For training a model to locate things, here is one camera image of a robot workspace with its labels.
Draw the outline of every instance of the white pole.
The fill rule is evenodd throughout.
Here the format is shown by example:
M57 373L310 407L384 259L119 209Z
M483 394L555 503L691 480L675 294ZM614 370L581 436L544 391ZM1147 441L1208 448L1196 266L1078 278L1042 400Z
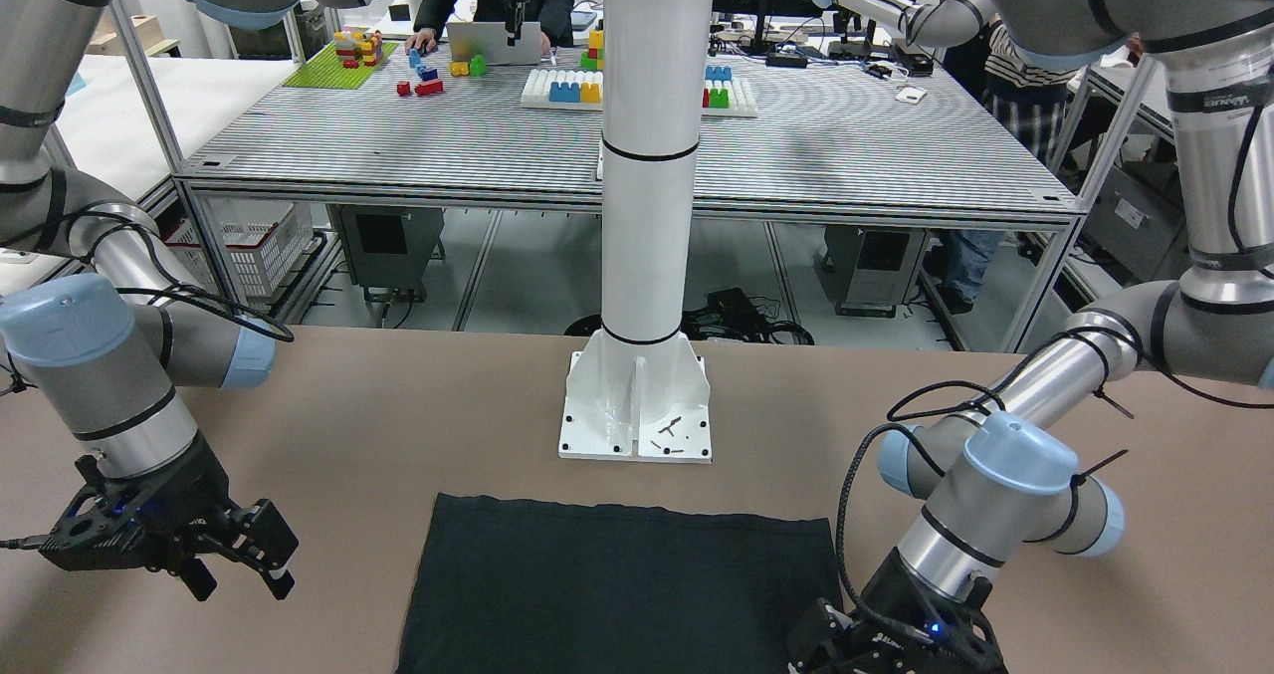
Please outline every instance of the white pole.
M563 457L710 462L679 333L711 0L604 0L601 320L567 378Z

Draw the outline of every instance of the tan table surface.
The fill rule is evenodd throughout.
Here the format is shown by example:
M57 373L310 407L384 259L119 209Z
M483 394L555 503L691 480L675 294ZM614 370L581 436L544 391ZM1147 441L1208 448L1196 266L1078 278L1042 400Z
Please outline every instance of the tan table surface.
M65 573L34 553L0 553L0 670L387 673L438 492L832 519L860 438L902 394L950 376L986 382L1013 362L698 344L716 461L638 465L557 457L577 347L298 329L261 389L186 394L232 496L273 498L299 536L292 596L276 603L254 573L215 558L220 587L199 604L163 575ZM1010 671L1268 671L1274 420L1156 375L1110 392L1136 420L1091 399L1054 433L1085 464L1131 448L1103 474L1127 506L1127 535L1096 561L1019 550L987 608ZM47 531L78 488L76 455L39 394L0 401L0 535ZM864 468L848 526L860 585L917 511Z

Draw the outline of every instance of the gray floor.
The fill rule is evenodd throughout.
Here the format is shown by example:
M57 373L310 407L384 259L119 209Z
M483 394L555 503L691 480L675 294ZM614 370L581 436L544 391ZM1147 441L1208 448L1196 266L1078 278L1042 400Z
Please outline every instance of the gray floor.
M601 310L601 220L541 212L448 210L445 260L429 262L426 302L395 303L386 327L561 334ZM799 321L817 344L846 348L949 350L936 316L919 287L892 319L837 316L817 262L822 226L761 220L696 220L685 279L685 306L702 307L713 289L741 288L769 298L777 319ZM1033 274L1031 262L1005 243L992 262L977 307L959 316L976 350L994 350ZM1069 313L1051 298L1033 341L1054 333ZM306 325L378 327L380 307L366 306L348 269L327 279L304 316Z

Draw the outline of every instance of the green lego baseplate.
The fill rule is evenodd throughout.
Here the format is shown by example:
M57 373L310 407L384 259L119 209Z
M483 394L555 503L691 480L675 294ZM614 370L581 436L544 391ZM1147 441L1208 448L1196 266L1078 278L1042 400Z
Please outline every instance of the green lego baseplate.
M288 76L283 85L296 85L302 89L358 89L390 59L390 54L397 48L396 42L381 45L385 59L377 66L359 66L348 70L340 61L336 61L336 45L329 43L322 51L315 54L310 61L301 65L294 75Z

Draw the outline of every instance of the laptop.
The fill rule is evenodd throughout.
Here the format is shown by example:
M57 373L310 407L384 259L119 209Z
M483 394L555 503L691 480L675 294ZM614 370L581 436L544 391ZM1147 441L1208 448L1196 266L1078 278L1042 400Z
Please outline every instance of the laptop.
M540 24L522 22L522 36L508 47L505 22L447 22L451 59L469 61L482 54L488 65L539 65Z

